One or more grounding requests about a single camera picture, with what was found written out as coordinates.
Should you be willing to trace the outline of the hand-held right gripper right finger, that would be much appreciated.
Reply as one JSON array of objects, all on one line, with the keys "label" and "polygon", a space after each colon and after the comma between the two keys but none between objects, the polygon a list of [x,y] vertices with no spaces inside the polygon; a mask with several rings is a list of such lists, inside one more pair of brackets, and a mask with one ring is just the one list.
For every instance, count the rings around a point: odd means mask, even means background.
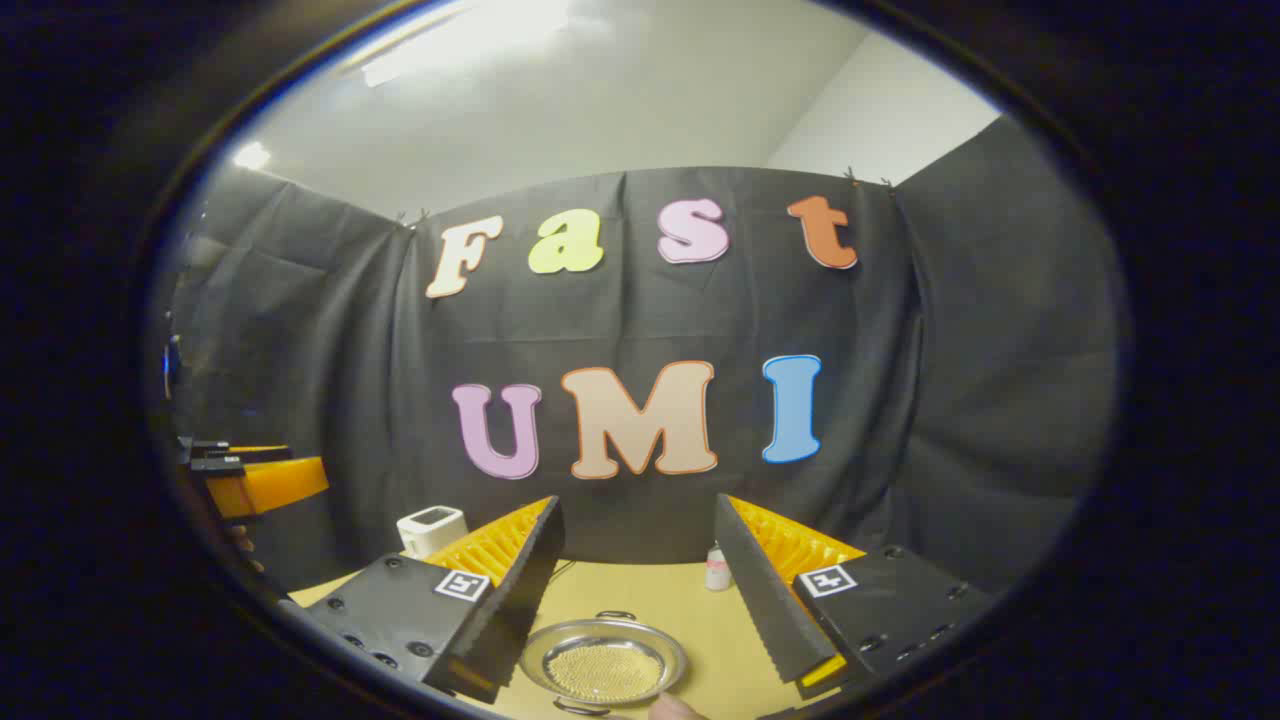
[{"label": "hand-held right gripper right finger", "polygon": [[774,670],[805,700],[911,667],[991,606],[904,547],[861,551],[730,495],[714,538]]}]

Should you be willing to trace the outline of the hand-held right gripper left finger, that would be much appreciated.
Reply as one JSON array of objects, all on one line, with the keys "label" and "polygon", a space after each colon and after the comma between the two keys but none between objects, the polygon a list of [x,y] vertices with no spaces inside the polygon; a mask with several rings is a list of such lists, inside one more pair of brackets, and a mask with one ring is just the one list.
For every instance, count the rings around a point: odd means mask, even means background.
[{"label": "hand-held right gripper left finger", "polygon": [[492,703],[509,684],[563,547],[561,502],[549,496],[426,560],[376,559],[302,607],[300,625],[412,691]]}]

